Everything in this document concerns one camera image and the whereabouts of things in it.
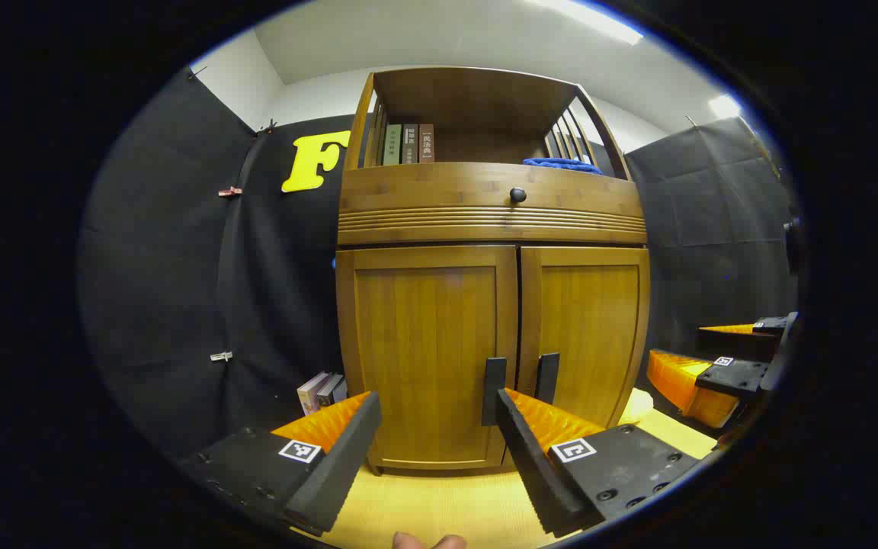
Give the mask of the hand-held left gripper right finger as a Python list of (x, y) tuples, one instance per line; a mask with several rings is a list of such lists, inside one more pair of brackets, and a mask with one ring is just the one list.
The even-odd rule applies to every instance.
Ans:
[(497, 390), (495, 418), (541, 528), (555, 538), (616, 524), (698, 463), (634, 424), (600, 429), (508, 388)]

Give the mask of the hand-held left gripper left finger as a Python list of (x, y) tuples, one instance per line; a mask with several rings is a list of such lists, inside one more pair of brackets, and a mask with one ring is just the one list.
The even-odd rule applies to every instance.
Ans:
[(381, 423), (367, 390), (280, 428), (244, 428), (182, 459), (182, 471), (259, 525), (321, 536), (341, 508)]

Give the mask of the wooden cabinet door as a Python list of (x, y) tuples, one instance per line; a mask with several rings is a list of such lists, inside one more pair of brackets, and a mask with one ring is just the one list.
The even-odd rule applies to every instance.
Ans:
[(649, 325), (645, 248), (522, 246), (517, 390), (533, 395), (539, 358), (557, 354), (554, 406), (619, 424)]
[(505, 360), (506, 386), (516, 378), (516, 248), (352, 249), (335, 261), (346, 383), (380, 397), (373, 471), (501, 466), (483, 393), (489, 359)]

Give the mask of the wooden double-door shoe cabinet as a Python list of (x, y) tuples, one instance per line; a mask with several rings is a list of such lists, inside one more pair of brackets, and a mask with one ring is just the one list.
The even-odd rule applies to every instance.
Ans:
[[(598, 167), (604, 172), (600, 176), (632, 181), (623, 152), (605, 119), (583, 87), (571, 82), (480, 67), (414, 67), (372, 72), (355, 112), (342, 180), (347, 170), (384, 167), (381, 153), (386, 126), (390, 123), (433, 124), (435, 161), (432, 163), (524, 165), (525, 159), (575, 159)], [(519, 279), (517, 370), (514, 386), (505, 385), (505, 388), (519, 392), (519, 248), (647, 249), (647, 242), (644, 246), (617, 246), (572, 241), (439, 241), (338, 245), (337, 253), (339, 250), (409, 246), (516, 248)]]

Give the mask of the white book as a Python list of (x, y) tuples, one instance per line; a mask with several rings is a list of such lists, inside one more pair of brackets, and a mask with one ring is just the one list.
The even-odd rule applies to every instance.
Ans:
[(297, 388), (296, 395), (297, 399), (300, 401), (303, 416), (316, 413), (316, 411), (320, 410), (321, 404), (319, 403), (318, 393), (329, 378), (330, 375), (328, 375), (327, 372), (320, 372)]

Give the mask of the black backdrop cloth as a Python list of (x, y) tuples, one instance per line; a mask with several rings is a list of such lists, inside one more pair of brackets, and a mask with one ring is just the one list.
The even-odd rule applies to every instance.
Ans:
[[(247, 426), (303, 416), (296, 390), (344, 375), (337, 307), (348, 114), (251, 130), (178, 74), (133, 118), (95, 181), (77, 267), (85, 333), (133, 424), (173, 460)], [(649, 253), (652, 348), (798, 308), (788, 176), (741, 118), (623, 154)], [(217, 192), (241, 188), (241, 197)], [(230, 361), (210, 361), (233, 352)]]

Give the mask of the blue cloth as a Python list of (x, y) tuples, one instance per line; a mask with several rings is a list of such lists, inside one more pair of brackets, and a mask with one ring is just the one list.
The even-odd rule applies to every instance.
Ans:
[(525, 159), (523, 164), (596, 175), (604, 174), (604, 172), (595, 165), (575, 159)]

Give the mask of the wooden ribbed drawer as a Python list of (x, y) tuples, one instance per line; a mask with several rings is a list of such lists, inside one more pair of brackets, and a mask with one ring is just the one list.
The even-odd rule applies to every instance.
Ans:
[[(511, 203), (523, 188), (527, 200)], [(347, 170), (339, 246), (572, 241), (644, 246), (633, 181), (530, 165), (452, 162)]]

